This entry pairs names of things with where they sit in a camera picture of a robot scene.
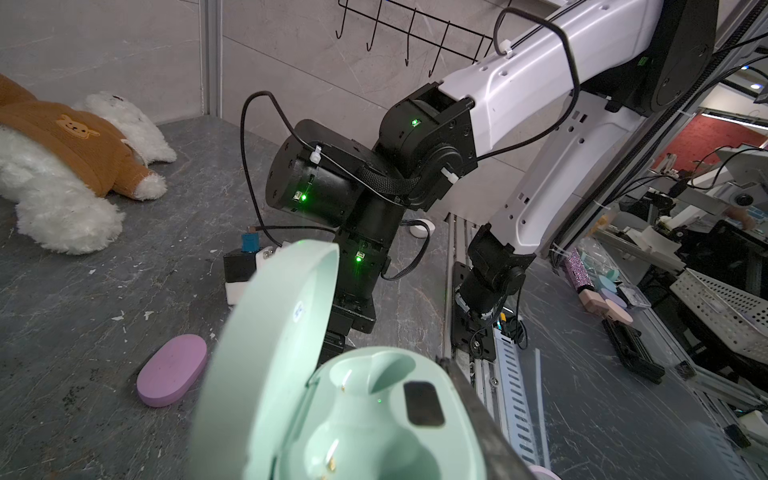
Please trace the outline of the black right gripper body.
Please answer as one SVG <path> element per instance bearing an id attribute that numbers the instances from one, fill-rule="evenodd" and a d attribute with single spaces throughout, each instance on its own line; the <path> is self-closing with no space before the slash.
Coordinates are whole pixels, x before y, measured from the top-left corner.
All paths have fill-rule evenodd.
<path id="1" fill-rule="evenodd" d="M 361 239 L 339 239 L 336 288 L 318 365 L 341 355 L 351 330 L 370 334 L 376 324 L 373 291 L 387 253 L 381 244 Z"/>

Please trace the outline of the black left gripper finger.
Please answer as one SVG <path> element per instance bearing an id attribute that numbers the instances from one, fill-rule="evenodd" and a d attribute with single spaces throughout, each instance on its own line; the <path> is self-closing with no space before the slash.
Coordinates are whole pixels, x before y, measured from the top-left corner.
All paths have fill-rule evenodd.
<path id="1" fill-rule="evenodd" d="M 485 478 L 534 480 L 533 473 L 505 439 L 458 363 L 446 357 L 438 358 L 437 363 L 451 379 L 467 411 L 483 456 Z"/>

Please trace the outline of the mint green earbud charging case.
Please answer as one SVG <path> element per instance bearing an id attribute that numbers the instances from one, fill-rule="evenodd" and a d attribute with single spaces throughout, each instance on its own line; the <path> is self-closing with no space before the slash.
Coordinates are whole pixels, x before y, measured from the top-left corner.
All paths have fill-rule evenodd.
<path id="1" fill-rule="evenodd" d="M 301 240 L 248 282 L 204 375 L 190 479 L 483 479 L 454 382 L 409 350 L 320 360 L 336 244 Z"/>

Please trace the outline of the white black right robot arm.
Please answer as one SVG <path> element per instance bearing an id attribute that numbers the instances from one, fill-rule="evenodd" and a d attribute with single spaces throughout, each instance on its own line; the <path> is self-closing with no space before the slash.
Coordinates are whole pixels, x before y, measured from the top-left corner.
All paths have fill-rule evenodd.
<path id="1" fill-rule="evenodd" d="M 376 144 L 310 119 L 289 129 L 267 178 L 269 206 L 331 228 L 340 249 L 322 360 L 376 322 L 372 292 L 409 210 L 428 210 L 500 141 L 553 100 L 569 103 L 537 135 L 542 149 L 472 239 L 453 300 L 452 343 L 493 359 L 492 327 L 558 211 L 603 157 L 701 77 L 716 38 L 714 1 L 575 1 L 488 57 L 427 84 L 384 116 Z"/>

